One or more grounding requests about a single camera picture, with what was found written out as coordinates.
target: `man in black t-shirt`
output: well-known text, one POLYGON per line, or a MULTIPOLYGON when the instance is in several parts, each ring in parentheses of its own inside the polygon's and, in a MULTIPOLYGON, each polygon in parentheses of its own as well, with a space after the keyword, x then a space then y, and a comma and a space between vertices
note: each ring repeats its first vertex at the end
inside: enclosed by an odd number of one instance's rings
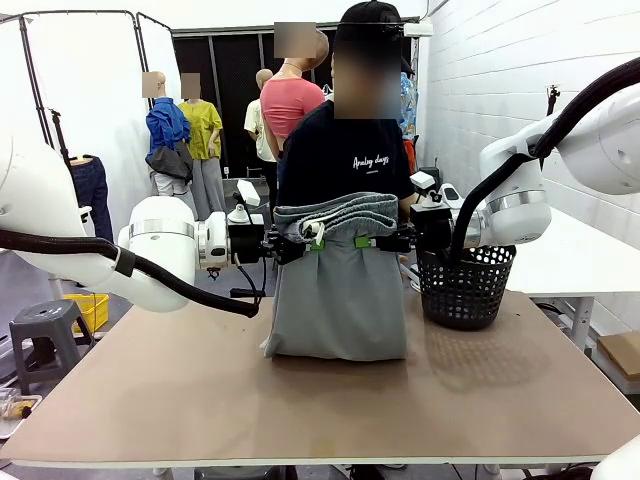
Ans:
POLYGON ((278 205, 377 192, 397 196, 408 214, 417 196, 397 123, 402 32, 398 11, 387 3, 359 3, 344 14, 334 40, 335 98, 288 137, 278 205))

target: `brown tabletop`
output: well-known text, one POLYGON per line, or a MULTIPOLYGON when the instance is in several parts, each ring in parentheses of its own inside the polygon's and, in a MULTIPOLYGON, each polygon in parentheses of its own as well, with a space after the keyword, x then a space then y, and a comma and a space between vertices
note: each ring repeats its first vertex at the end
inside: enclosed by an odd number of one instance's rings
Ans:
POLYGON ((186 466, 600 459, 640 415, 522 294, 476 333, 422 320, 407 361, 267 360, 247 319, 132 309, 2 450, 17 463, 186 466))

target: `black t-shirt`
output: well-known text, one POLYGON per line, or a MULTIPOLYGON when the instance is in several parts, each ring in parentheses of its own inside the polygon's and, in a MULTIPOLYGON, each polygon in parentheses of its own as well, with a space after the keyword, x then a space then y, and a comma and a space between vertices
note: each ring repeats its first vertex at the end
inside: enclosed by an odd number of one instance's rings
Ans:
POLYGON ((326 101, 289 135, 280 160, 278 205, 326 202, 356 192, 414 193, 395 120, 340 120, 326 101))

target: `white t-shirt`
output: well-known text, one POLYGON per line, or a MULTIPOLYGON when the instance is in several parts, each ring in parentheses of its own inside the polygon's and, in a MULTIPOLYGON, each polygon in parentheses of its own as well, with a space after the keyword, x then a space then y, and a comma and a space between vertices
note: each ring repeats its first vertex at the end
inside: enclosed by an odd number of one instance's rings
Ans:
POLYGON ((267 136, 264 133, 264 122, 262 120, 262 109, 260 108, 260 100, 254 100, 247 107, 247 115, 244 118, 244 129, 258 133, 258 139, 256 140, 256 151, 258 152, 258 158, 265 162, 275 162, 271 149, 269 148, 269 142, 267 142, 267 136))

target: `yellow t-shirt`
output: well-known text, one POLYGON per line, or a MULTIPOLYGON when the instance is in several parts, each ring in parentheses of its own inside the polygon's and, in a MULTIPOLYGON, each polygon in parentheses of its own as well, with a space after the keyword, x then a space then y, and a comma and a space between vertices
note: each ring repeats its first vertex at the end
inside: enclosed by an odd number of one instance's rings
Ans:
MULTIPOLYGON (((209 139, 214 129, 222 130, 222 120, 213 103, 200 100, 198 103, 184 102, 178 105, 191 124, 189 153, 196 160, 208 160, 209 139)), ((214 157, 220 158, 220 135, 214 142, 214 157)))

